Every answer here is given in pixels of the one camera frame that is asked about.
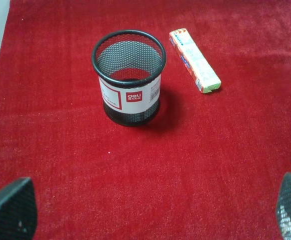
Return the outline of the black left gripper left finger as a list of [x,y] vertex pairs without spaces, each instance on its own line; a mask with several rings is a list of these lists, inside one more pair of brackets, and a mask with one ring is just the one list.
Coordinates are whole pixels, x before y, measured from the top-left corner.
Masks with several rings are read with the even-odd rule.
[[32,240],[38,225],[34,184],[20,177],[0,189],[0,240]]

